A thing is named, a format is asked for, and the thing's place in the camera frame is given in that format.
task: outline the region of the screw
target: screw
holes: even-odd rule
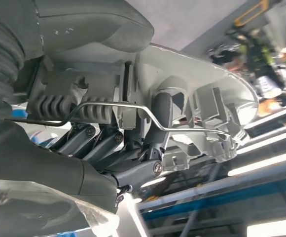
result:
[[[155,175],[160,175],[163,171],[163,167],[160,162],[157,162],[154,165],[154,173]]]
[[[123,140],[123,135],[121,133],[118,133],[118,134],[115,135],[115,139],[116,142],[120,143]]]
[[[86,129],[85,132],[86,132],[86,136],[93,137],[96,133],[96,130],[94,129],[94,127],[89,127]]]
[[[124,199],[125,199],[125,195],[122,194],[122,195],[116,198],[116,203],[121,203]]]

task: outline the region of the metal rod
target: metal rod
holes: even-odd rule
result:
[[[217,163],[217,164],[214,165],[211,169],[211,173],[210,174],[210,177],[207,181],[207,183],[210,183],[210,182],[214,181],[217,178],[220,166],[221,166],[220,163]],[[199,212],[199,210],[192,211],[190,214],[189,219],[188,219],[187,223],[183,228],[183,232],[181,232],[181,234],[180,235],[180,237],[187,237],[188,234],[189,233],[190,229],[194,225],[194,223],[195,223],[196,217],[198,216],[198,212]]]
[[[135,108],[135,109],[141,109],[146,112],[158,129],[164,132],[212,132],[217,134],[222,134],[226,137],[230,137],[227,132],[216,130],[216,129],[207,129],[207,128],[168,128],[163,127],[160,122],[155,118],[152,114],[151,110],[144,105],[137,105],[137,104],[131,104],[127,102],[101,102],[101,101],[85,101],[79,104],[77,107],[74,108],[69,115],[65,117],[62,122],[48,122],[48,121],[38,121],[38,120],[31,120],[31,119],[23,119],[23,118],[9,118],[8,120],[14,122],[25,122],[25,123],[33,123],[44,126],[53,126],[53,127],[60,127],[66,124],[69,120],[71,120],[75,114],[76,114],[79,110],[82,109],[85,106],[115,106],[115,107],[126,107],[126,108]]]
[[[202,194],[205,194],[208,192],[217,191],[217,190],[221,190],[224,188],[239,185],[242,183],[251,182],[254,180],[259,180],[262,178],[271,177],[273,175],[279,175],[279,174],[284,174],[284,173],[286,173],[286,161],[281,162],[276,165],[256,169],[255,171],[243,173],[240,175],[232,176],[229,178],[214,181],[214,182],[205,184],[200,187],[186,189],[186,190],[183,190],[183,191],[180,191],[180,192],[177,192],[174,194],[163,196],[154,201],[143,202],[143,203],[138,204],[137,208],[140,210],[146,209],[146,208],[152,208],[152,207],[163,205],[163,204],[169,203],[172,201],[202,195]]]

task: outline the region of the orange object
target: orange object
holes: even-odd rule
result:
[[[257,13],[255,13],[254,15],[253,16],[250,16],[249,17],[248,19],[247,20],[243,20],[244,17],[247,17],[248,14],[250,14],[250,12],[252,11],[254,11],[256,9],[257,9],[258,7],[260,7],[260,11],[257,12]],[[269,7],[269,0],[260,0],[260,3],[249,9],[248,11],[236,18],[234,23],[235,26],[244,26],[244,25],[246,25],[247,24],[248,22],[268,10],[268,8]]]
[[[280,108],[279,103],[275,98],[265,100],[259,105],[259,116],[263,117],[272,114],[275,111],[274,108]]]

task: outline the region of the hex bolt head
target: hex bolt head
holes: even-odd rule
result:
[[[96,133],[96,130],[94,129],[94,127],[89,127],[86,129],[85,133],[88,137],[93,137]]]
[[[115,139],[116,142],[121,143],[122,141],[123,141],[123,135],[121,133],[118,133],[118,134],[115,135]]]
[[[160,175],[163,171],[163,166],[160,162],[157,162],[154,165],[154,173],[155,175]]]

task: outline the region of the fluorescent light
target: fluorescent light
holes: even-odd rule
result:
[[[276,157],[272,157],[269,159],[265,159],[253,164],[249,164],[246,166],[243,166],[241,168],[237,168],[237,169],[233,169],[231,171],[229,171],[228,176],[234,176],[234,175],[238,175],[238,174],[242,174],[248,171],[252,171],[255,169],[260,169],[260,168],[263,168],[266,167],[269,165],[272,165],[272,164],[277,164],[280,162],[286,161],[286,154],[280,155],[280,156],[276,156]]]
[[[133,203],[137,204],[137,203],[140,203],[142,201],[142,198],[136,198],[133,200]]]
[[[247,227],[247,237],[286,236],[286,220],[275,221]]]
[[[261,141],[261,142],[258,142],[258,143],[255,143],[255,144],[253,144],[253,145],[250,145],[250,146],[247,146],[247,147],[244,147],[244,148],[241,148],[241,149],[238,149],[238,150],[236,151],[236,153],[238,155],[238,154],[243,154],[243,153],[246,153],[246,152],[250,152],[250,151],[253,151],[253,150],[255,150],[255,149],[258,149],[258,148],[260,148],[260,147],[266,146],[266,145],[275,143],[275,142],[278,142],[278,141],[284,140],[284,139],[286,139],[286,133],[283,133],[283,134],[280,134],[280,135],[278,135],[278,136],[275,136],[275,137],[272,137],[272,138],[266,139],[266,140],[263,140],[263,141]]]
[[[166,179],[166,177],[161,177],[159,179],[154,179],[154,180],[152,180],[152,181],[149,181],[149,182],[147,182],[147,183],[142,185],[141,188],[144,188],[144,187],[147,187],[147,186],[153,185],[153,184],[157,184],[157,183],[164,181],[164,179]]]

